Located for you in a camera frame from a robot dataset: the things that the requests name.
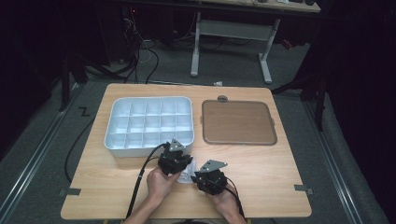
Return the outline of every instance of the person's right hand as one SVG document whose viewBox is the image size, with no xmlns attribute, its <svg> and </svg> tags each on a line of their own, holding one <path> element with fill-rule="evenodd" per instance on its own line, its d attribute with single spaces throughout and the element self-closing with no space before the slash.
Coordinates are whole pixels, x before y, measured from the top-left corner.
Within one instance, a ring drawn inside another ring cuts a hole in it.
<svg viewBox="0 0 396 224">
<path fill-rule="evenodd" d="M 226 188 L 230 189 L 233 193 L 236 194 L 235 188 L 230 184 L 228 184 Z M 216 210 L 222 216 L 224 216 L 228 223 L 246 223 L 245 219 L 239 214 L 239 207 L 236 203 L 235 197 L 228 190 L 225 189 L 222 193 L 217 195 L 211 195 L 206 193 L 206 197 L 208 197 L 212 201 L 212 203 L 216 207 Z"/>
</svg>

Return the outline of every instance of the gray carpet floor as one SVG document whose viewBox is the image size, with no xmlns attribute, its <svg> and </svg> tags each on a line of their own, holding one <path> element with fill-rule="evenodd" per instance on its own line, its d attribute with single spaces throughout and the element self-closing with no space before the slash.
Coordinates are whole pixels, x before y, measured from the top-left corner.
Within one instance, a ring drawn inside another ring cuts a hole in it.
<svg viewBox="0 0 396 224">
<path fill-rule="evenodd" d="M 213 85 L 222 81 L 223 86 L 265 87 L 274 89 L 289 81 L 304 58 L 309 45 L 284 49 L 273 45 L 268 63 L 273 77 L 272 85 L 265 85 L 262 79 L 260 65 L 256 52 L 260 43 L 252 43 L 244 47 L 235 44 L 222 45 L 220 48 L 201 51 L 200 71 L 198 77 L 190 77 L 192 46 L 174 45 L 168 47 L 156 46 L 148 42 L 159 55 L 159 65 L 150 80 L 156 83 L 185 83 L 191 85 Z M 137 79 L 142 83 L 156 64 L 155 55 L 142 49 L 141 63 L 137 69 Z M 114 64 L 111 69 L 120 65 Z M 69 187 L 64 174 L 65 158 L 71 148 L 73 151 L 67 164 L 68 173 L 73 176 L 90 128 L 78 139 L 78 135 L 94 118 L 105 88 L 114 83 L 108 77 L 91 76 L 86 85 L 78 87 L 80 93 L 76 96 L 56 133 L 49 142 L 44 159 L 33 171 L 33 178 L 22 195 L 10 210 L 6 223 L 104 223 L 103 220 L 63 220 L 60 216 L 64 196 L 63 189 Z M 134 83 L 134 74 L 129 83 Z M 29 126 L 18 142 L 0 163 L 0 202 L 7 202 L 7 196 L 12 191 L 20 174 L 35 154 L 37 146 L 43 139 L 47 129 L 59 116 L 61 106 L 61 87 L 53 89 L 53 95 L 33 115 Z M 312 124 L 312 117 L 307 112 L 311 103 L 304 103 L 298 97 L 298 91 L 287 91 L 275 95 L 276 106 L 282 119 L 287 137 L 300 175 L 305 185 L 313 190 L 308 195 L 313 213 L 306 218 L 277 218 L 276 223 L 351 223 L 340 194 L 335 187 L 332 173 L 326 163 L 322 140 L 318 130 Z M 359 167 L 348 151 L 347 144 L 332 112 L 331 101 L 326 98 L 326 110 L 323 117 L 325 138 L 339 164 L 346 184 L 350 187 L 350 195 L 354 199 L 361 221 L 355 223 L 388 223 L 382 210 L 375 201 L 374 195 L 367 187 Z M 86 114 L 82 116 L 82 107 Z M 109 220 L 108 223 L 120 223 L 119 220 Z M 274 223 L 267 218 L 253 219 L 255 224 Z"/>
</svg>

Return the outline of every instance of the person's left hand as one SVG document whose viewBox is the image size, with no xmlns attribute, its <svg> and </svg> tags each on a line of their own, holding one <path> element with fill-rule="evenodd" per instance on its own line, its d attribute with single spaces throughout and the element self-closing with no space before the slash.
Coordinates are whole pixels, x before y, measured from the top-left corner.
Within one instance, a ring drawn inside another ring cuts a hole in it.
<svg viewBox="0 0 396 224">
<path fill-rule="evenodd" d="M 162 202 L 171 192 L 172 185 L 180 177 L 180 174 L 164 175 L 160 167 L 150 171 L 147 178 L 148 196 Z"/>
</svg>

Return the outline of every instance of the background table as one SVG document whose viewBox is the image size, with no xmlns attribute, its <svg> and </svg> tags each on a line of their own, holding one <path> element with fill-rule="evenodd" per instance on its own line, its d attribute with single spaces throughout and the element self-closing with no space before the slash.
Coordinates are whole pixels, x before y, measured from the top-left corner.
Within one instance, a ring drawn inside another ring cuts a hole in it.
<svg viewBox="0 0 396 224">
<path fill-rule="evenodd" d="M 275 122 L 274 146 L 209 145 L 203 139 L 202 102 L 226 95 L 229 100 L 262 101 Z M 92 125 L 61 215 L 65 219 L 125 218 L 134 184 L 146 158 L 115 158 L 105 148 L 106 127 L 113 102 L 121 97 L 186 96 L 192 101 L 195 138 L 191 155 L 199 168 L 208 159 L 226 161 L 221 168 L 236 185 L 246 217 L 308 217 L 311 207 L 271 92 L 264 88 L 110 84 Z M 151 161 L 146 174 L 157 165 Z M 148 193 L 142 181 L 136 199 Z M 152 218 L 219 217 L 205 194 L 194 184 L 175 184 L 174 190 Z"/>
</svg>

